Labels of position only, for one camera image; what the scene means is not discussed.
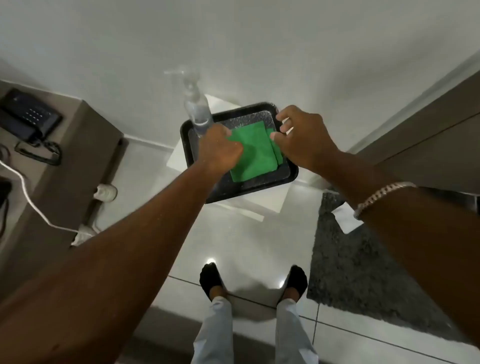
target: person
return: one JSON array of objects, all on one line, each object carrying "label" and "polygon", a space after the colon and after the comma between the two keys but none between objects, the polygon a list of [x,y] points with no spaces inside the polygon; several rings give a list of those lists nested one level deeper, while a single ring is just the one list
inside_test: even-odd
[{"label": "person", "polygon": [[[232,306],[215,263],[205,264],[200,273],[200,285],[212,304],[193,343],[192,364],[232,364]],[[318,355],[303,329],[296,307],[307,285],[303,269],[293,265],[276,305],[277,363],[318,364]]]},{"label": "person", "polygon": [[[280,132],[271,134],[282,152],[331,182],[354,208],[398,182],[340,151],[320,115],[288,106],[277,119],[287,119]],[[227,135],[226,128],[214,125],[200,140],[198,160],[174,182],[1,304],[1,363],[115,362],[165,281],[209,192],[242,154],[242,145]],[[479,217],[405,187],[368,206],[360,218],[479,344]]]}]

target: white wall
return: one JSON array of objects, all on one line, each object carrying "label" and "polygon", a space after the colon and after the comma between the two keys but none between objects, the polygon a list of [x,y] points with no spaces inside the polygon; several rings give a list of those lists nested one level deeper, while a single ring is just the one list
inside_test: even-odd
[{"label": "white wall", "polygon": [[85,99],[173,146],[186,119],[163,70],[206,93],[323,114],[341,148],[480,49],[480,3],[451,0],[5,0],[0,78]]}]

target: light gray pants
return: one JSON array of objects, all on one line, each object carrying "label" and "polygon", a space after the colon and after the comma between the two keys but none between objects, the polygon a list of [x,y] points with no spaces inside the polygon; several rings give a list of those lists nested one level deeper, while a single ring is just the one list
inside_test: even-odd
[{"label": "light gray pants", "polygon": [[[215,297],[193,343],[193,364],[233,364],[232,306]],[[297,305],[286,299],[276,307],[276,363],[318,364],[318,355],[303,329]]]}]

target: leg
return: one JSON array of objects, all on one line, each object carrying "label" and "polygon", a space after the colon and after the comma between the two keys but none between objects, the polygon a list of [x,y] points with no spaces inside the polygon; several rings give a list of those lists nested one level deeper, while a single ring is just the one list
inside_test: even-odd
[{"label": "leg", "polygon": [[276,307],[275,362],[277,364],[318,364],[318,355],[297,313],[297,301],[306,288],[305,273],[301,268],[293,266],[287,288]]},{"label": "leg", "polygon": [[200,284],[212,304],[193,343],[192,364],[233,364],[232,306],[214,263],[204,266]]}]

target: baseboard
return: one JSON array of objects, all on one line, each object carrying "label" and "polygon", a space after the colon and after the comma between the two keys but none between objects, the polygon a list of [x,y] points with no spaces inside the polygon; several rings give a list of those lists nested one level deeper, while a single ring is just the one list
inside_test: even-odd
[{"label": "baseboard", "polygon": [[175,148],[174,146],[169,146],[169,145],[166,145],[166,144],[163,144],[163,143],[160,143],[160,142],[154,142],[152,140],[139,138],[138,136],[134,136],[134,135],[125,134],[123,137],[125,139],[131,140],[131,141],[136,142],[138,144],[142,144],[144,146],[150,146],[152,148],[160,149],[160,150],[170,152],[170,153],[173,152],[173,149]]}]

